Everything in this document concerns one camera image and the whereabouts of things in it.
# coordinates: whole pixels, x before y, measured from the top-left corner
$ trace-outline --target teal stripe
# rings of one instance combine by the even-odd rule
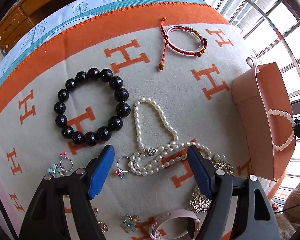
[[[65,25],[69,24],[70,22],[73,22],[75,20],[79,20],[85,17],[92,17],[94,15],[103,14],[106,12],[110,12],[113,10],[125,8],[128,6],[133,5],[142,5],[142,4],[149,4],[149,3],[156,3],[156,2],[192,2],[192,3],[202,3],[206,4],[203,0],[123,0],[123,1],[117,1],[113,3],[109,3],[106,5],[102,5],[100,7],[91,9],[89,11],[86,11],[80,15],[77,15],[69,20],[66,20],[62,24],[54,27],[52,30],[47,32],[44,36],[39,38],[37,41],[35,41],[29,48],[27,48],[24,52],[22,52],[19,57],[9,66],[9,68],[5,71],[5,73],[0,78],[0,86],[2,83],[7,79],[7,77],[12,73],[12,71],[26,58],[28,57],[35,49],[40,47],[45,41],[47,41],[50,36],[53,35],[57,30],[60,30]]]

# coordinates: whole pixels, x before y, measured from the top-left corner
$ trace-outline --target pink watch strap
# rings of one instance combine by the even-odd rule
[[[186,209],[170,210],[158,215],[155,219],[155,223],[149,228],[150,237],[153,240],[165,240],[165,238],[161,236],[158,228],[168,220],[182,217],[190,218],[190,220],[188,220],[188,233],[191,239],[195,239],[199,232],[200,220],[193,211],[189,211]]]

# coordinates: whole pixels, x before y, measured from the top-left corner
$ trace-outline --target blue flower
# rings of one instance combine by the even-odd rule
[[[136,222],[133,220],[130,221],[130,219],[127,217],[124,219],[124,222],[121,224],[121,226],[123,226],[128,233],[131,231],[133,231],[133,232],[137,231],[135,225],[136,225]]]
[[[61,177],[61,175],[60,175],[61,171],[62,171],[62,169],[59,167],[59,165],[57,165],[55,163],[51,164],[51,166],[47,169],[47,172],[55,178]]]

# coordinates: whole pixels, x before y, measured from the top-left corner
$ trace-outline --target blue gripper pad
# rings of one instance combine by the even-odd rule
[[[213,164],[211,163],[211,161],[205,160],[195,146],[188,148],[187,159],[194,175],[195,181],[197,182],[197,185],[199,187],[200,193],[205,195],[208,199],[212,200],[214,196],[211,185],[211,175],[213,176],[214,180],[213,170],[211,170],[212,174],[209,175],[208,171],[203,167],[203,164],[210,164],[214,169]]]
[[[99,157],[94,159],[92,168],[95,168],[90,178],[90,188],[88,191],[88,197],[92,200],[96,195],[101,192],[106,177],[110,171],[112,163],[114,161],[114,148],[111,145],[106,145],[100,153]]]

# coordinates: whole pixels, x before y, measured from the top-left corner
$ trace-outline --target pearl necklace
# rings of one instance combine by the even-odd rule
[[[145,145],[142,142],[141,138],[141,126],[140,126],[140,120],[139,120],[139,107],[141,103],[149,103],[151,104],[157,111],[158,114],[161,117],[161,120],[163,122],[163,125],[168,129],[168,131],[173,135],[174,141],[171,141],[170,143],[167,143],[165,145],[159,146],[158,148],[150,148],[145,147]],[[177,135],[177,131],[173,129],[172,126],[169,125],[166,116],[163,114],[163,110],[161,107],[157,104],[156,101],[152,100],[151,98],[141,98],[135,103],[135,107],[133,108],[134,111],[134,117],[135,117],[135,124],[136,124],[136,130],[137,130],[137,142],[139,146],[139,151],[135,152],[132,156],[130,156],[130,161],[128,163],[128,166],[130,168],[130,171],[142,176],[152,175],[154,173],[157,173],[159,170],[163,170],[165,167],[170,166],[171,164],[174,164],[176,162],[179,162],[180,160],[186,160],[187,155],[178,156],[175,159],[171,159],[169,162],[165,162],[164,164],[161,164],[161,160],[164,157],[167,157],[174,151],[177,151],[179,149],[182,149],[183,147],[189,147],[191,145],[195,145],[197,148],[204,150],[207,154],[206,159],[208,160],[214,160],[219,161],[225,160],[225,156],[220,156],[219,154],[213,155],[208,147],[204,146],[200,143],[195,142],[179,142],[179,136]],[[154,156],[157,152],[160,152],[161,154],[158,155],[155,159],[153,159],[151,162],[146,164],[145,166],[140,166],[140,161],[142,159],[145,159],[147,156]]]
[[[287,118],[290,121],[292,128],[294,128],[296,125],[293,117],[291,116],[291,114],[288,114],[288,112],[269,109],[269,111],[267,112],[268,118],[271,116],[271,114],[272,115],[280,115],[280,116]],[[272,143],[272,146],[275,150],[282,151],[283,149],[288,147],[288,145],[292,142],[293,139],[294,139],[294,131],[292,132],[292,134],[290,135],[290,137],[288,138],[288,140],[286,140],[286,142],[284,144],[282,144],[281,146],[277,146],[274,143]]]

